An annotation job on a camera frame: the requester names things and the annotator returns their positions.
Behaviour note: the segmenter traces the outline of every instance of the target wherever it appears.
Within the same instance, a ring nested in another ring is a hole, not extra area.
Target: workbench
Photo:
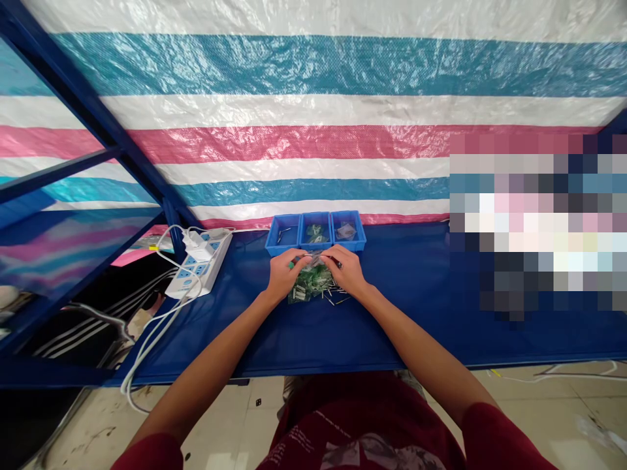
[[[524,322],[451,308],[448,223],[365,227],[366,280],[470,369],[627,357],[623,312],[535,312]],[[267,286],[267,232],[234,234],[213,291],[184,307],[139,367],[133,384],[168,384]],[[168,311],[174,300],[162,305]],[[135,346],[105,386],[119,386]],[[267,318],[234,377],[404,368],[372,316],[354,299],[333,306],[314,298]]]

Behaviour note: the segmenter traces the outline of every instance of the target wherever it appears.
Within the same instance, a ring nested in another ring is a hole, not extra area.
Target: striped plastic sheet
[[[207,227],[444,220],[452,137],[565,153],[542,138],[595,133],[627,96],[620,0],[25,4]],[[0,43],[0,177],[97,149],[15,59]],[[52,190],[53,208],[153,204],[113,162]]]

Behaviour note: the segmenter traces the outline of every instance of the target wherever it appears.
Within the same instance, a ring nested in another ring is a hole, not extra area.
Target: white power strip
[[[229,245],[233,235],[230,230],[224,230],[220,234],[219,238],[211,238],[209,232],[201,234],[203,240],[209,241],[209,245],[213,248],[214,256],[211,261],[196,261],[192,256],[188,255],[183,261],[182,266],[195,272],[201,279],[201,293],[199,296],[203,296],[211,292],[211,289],[216,282],[217,273],[220,271],[220,266],[224,261],[224,256],[227,254]],[[194,297],[198,292],[198,281],[189,271],[179,268],[174,276],[174,279],[170,282],[170,285],[165,290],[165,294],[172,298],[183,298],[184,296]]]

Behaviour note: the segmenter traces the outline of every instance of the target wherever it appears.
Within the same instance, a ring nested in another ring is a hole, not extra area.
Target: tiled floor
[[[560,372],[599,373],[607,364],[574,364]],[[531,379],[545,369],[499,369],[503,377]],[[627,382],[594,379],[547,379],[528,384],[475,372],[507,416],[540,452],[564,470],[619,470],[627,455],[607,437],[607,430],[627,439]],[[615,375],[627,376],[619,364]],[[166,387],[138,393],[139,404],[153,406]],[[249,386],[228,386],[183,444],[186,470],[254,469],[265,457],[282,405],[282,377],[253,379]],[[461,443],[461,432],[431,397],[431,406]],[[47,462],[50,469],[108,469],[140,426],[116,389],[91,393]]]

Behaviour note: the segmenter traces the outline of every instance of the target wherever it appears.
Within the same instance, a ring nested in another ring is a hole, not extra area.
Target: red shirt
[[[260,470],[555,469],[497,408],[471,406],[462,426],[466,457],[439,416],[389,372],[318,375],[293,396]],[[182,469],[173,437],[149,436],[114,470]]]

